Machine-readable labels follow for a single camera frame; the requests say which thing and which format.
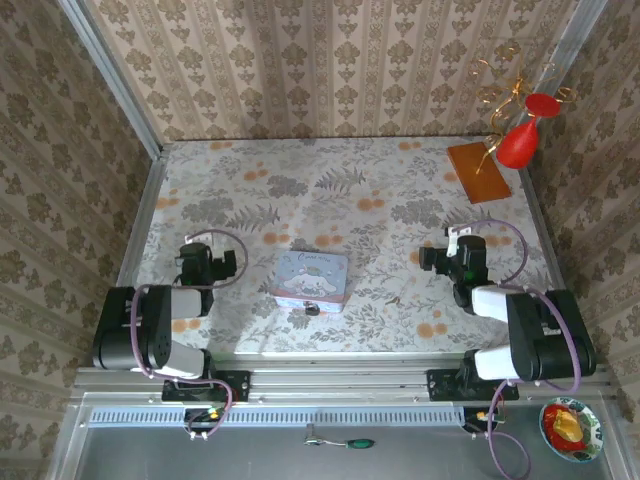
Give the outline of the small electronics board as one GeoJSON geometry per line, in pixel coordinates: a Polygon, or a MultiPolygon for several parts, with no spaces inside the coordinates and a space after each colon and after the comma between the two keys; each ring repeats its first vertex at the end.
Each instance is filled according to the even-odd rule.
{"type": "Polygon", "coordinates": [[[183,415],[184,429],[192,436],[209,435],[225,413],[224,407],[187,408],[183,415]]]}

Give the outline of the aluminium side rail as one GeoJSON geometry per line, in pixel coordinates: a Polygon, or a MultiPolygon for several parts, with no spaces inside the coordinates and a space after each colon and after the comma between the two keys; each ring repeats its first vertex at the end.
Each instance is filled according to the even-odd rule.
{"type": "Polygon", "coordinates": [[[132,286],[135,284],[149,228],[153,219],[155,205],[165,178],[166,163],[166,153],[162,152],[151,164],[116,281],[118,287],[132,286]]]}
{"type": "Polygon", "coordinates": [[[533,223],[536,228],[541,250],[544,254],[544,258],[549,270],[550,279],[556,288],[564,289],[566,287],[566,283],[563,278],[556,253],[551,242],[551,236],[548,232],[547,225],[540,208],[540,204],[529,170],[527,168],[521,169],[519,171],[519,177],[527,199],[527,203],[529,205],[533,223]]]}

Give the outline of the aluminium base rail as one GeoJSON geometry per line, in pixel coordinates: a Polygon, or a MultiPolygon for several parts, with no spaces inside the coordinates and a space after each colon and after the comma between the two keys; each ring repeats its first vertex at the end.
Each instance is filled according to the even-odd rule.
{"type": "MultiPolygon", "coordinates": [[[[86,394],[112,395],[125,402],[139,398],[158,402],[162,382],[139,373],[83,369],[75,387],[86,394]]],[[[421,368],[374,369],[363,372],[322,369],[259,369],[250,374],[249,405],[265,406],[409,406],[435,403],[435,383],[421,368]]]]}

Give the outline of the red goblet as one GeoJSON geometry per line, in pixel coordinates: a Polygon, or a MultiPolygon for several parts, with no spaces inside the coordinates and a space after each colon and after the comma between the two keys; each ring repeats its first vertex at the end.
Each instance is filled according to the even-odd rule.
{"type": "Polygon", "coordinates": [[[528,95],[525,99],[525,111],[529,120],[506,134],[497,148],[497,161],[515,170],[528,166],[539,143],[538,120],[556,117],[560,109],[561,101],[548,94],[528,95]]]}

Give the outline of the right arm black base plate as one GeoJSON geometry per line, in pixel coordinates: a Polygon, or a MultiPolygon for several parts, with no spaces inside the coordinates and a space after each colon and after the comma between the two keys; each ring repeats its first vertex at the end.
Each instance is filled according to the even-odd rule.
{"type": "Polygon", "coordinates": [[[483,380],[462,368],[427,370],[426,380],[431,401],[490,401],[500,386],[498,380],[483,380]]]}

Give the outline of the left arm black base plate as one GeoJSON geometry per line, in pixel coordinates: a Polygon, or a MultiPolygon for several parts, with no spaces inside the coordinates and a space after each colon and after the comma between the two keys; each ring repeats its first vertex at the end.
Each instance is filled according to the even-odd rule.
{"type": "MultiPolygon", "coordinates": [[[[213,378],[229,385],[232,402],[247,402],[250,392],[251,373],[242,370],[218,370],[213,378]]],[[[163,402],[225,403],[226,389],[218,384],[195,385],[165,381],[161,395],[163,402]]]]}

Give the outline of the aluminium frame post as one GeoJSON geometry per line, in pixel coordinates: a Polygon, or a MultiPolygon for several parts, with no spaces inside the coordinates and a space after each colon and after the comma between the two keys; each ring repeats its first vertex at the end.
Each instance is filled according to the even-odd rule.
{"type": "Polygon", "coordinates": [[[57,0],[98,68],[119,107],[124,112],[153,162],[160,160],[162,142],[156,136],[140,102],[111,53],[105,36],[93,19],[85,0],[57,0]]]}
{"type": "Polygon", "coordinates": [[[549,70],[534,84],[534,93],[553,95],[561,87],[608,0],[579,0],[551,56],[549,70]]]}

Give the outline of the red and yellow wrapper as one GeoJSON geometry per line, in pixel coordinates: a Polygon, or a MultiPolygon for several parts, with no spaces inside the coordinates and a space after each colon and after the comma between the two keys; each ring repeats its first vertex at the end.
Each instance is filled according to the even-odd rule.
{"type": "Polygon", "coordinates": [[[584,433],[577,413],[570,408],[552,404],[543,410],[543,431],[551,445],[563,451],[584,449],[584,433]]]}

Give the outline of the orange wooden board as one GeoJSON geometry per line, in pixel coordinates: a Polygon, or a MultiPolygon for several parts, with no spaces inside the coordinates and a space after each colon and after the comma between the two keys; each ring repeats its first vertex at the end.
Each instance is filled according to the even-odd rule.
{"type": "Polygon", "coordinates": [[[511,196],[508,184],[483,142],[451,146],[447,153],[471,204],[511,196]]]}

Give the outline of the floral table mat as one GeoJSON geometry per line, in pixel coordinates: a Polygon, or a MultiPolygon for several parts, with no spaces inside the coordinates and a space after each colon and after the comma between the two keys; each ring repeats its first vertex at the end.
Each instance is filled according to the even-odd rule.
{"type": "Polygon", "coordinates": [[[184,141],[170,145],[133,286],[172,281],[187,235],[214,229],[243,269],[211,313],[174,322],[176,338],[213,352],[462,352],[503,343],[499,321],[464,313],[450,281],[419,267],[421,247],[472,224],[491,279],[552,287],[518,173],[506,199],[471,204],[448,158],[454,137],[184,141]],[[281,253],[348,258],[346,304],[310,317],[270,293],[281,253]],[[398,305],[385,305],[394,297],[398,305]]]}

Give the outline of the cartoon print tin box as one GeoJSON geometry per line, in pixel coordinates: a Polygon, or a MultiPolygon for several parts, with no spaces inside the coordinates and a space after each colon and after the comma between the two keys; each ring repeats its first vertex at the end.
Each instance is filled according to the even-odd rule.
{"type": "Polygon", "coordinates": [[[346,303],[348,258],[344,255],[285,251],[278,258],[270,293],[283,308],[340,313],[346,303]]]}

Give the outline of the patterned ceramic bowl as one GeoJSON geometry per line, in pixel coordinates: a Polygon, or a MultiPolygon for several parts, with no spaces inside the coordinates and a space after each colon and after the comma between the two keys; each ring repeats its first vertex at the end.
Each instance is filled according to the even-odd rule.
{"type": "Polygon", "coordinates": [[[583,402],[570,397],[556,397],[541,408],[539,414],[541,435],[547,446],[559,457],[573,463],[589,463],[594,461],[604,449],[604,434],[600,420],[595,413],[583,402]],[[578,420],[584,433],[586,447],[577,451],[563,451],[554,448],[547,440],[543,431],[543,410],[552,404],[564,405],[577,413],[578,420]]]}

